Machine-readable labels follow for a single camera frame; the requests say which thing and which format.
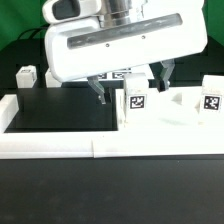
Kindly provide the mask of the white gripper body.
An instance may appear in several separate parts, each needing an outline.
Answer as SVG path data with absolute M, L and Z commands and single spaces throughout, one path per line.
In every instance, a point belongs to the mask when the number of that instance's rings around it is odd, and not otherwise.
M 204 0 L 46 0 L 44 43 L 60 82 L 200 53 Z

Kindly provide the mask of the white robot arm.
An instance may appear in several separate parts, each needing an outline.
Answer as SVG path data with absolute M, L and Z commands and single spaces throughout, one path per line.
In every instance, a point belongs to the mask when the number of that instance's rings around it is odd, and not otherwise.
M 179 57 L 207 44 L 204 0 L 47 0 L 45 51 L 52 76 L 86 78 L 105 99 L 97 76 L 161 63 L 157 89 L 166 91 Z

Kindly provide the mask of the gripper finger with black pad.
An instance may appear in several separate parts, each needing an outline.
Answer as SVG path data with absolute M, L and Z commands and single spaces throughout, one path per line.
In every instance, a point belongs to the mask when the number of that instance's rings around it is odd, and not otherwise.
M 164 60 L 150 65 L 156 87 L 159 92 L 164 92 L 169 89 L 169 79 L 175 68 L 175 61 L 173 59 Z
M 87 78 L 89 86 L 98 94 L 98 99 L 102 104 L 111 102 L 111 93 L 109 88 L 104 88 L 99 82 L 97 76 L 91 76 Z

